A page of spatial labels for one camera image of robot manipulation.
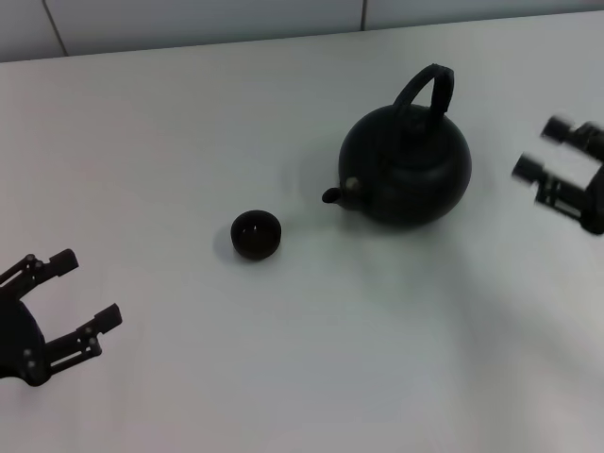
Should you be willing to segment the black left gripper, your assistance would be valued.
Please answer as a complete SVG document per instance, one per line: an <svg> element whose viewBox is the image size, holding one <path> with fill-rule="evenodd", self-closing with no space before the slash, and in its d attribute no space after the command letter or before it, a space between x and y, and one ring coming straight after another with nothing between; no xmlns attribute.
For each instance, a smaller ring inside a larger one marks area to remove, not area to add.
<svg viewBox="0 0 604 453"><path fill-rule="evenodd" d="M31 387L102 354L98 336L123 322L116 304L98 312L75 331L45 343L33 315L19 299L37 286L78 267L76 254L65 249L48 262L28 254L1 274L1 378L18 378Z"/></svg>

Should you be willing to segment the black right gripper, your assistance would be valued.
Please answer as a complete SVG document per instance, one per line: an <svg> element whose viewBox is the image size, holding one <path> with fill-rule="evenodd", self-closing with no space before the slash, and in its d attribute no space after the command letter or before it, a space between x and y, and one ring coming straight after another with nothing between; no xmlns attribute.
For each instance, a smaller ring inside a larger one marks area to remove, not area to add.
<svg viewBox="0 0 604 453"><path fill-rule="evenodd" d="M578 127L559 116L550 117L542 136L556 144L566 144L578 151L603 161L603 128L587 122ZM512 176L536 185L535 202L555 210L577 222L594 235L602 235L604 166L597 170L586 189L572 184L547 171L543 164L522 155L515 163Z"/></svg>

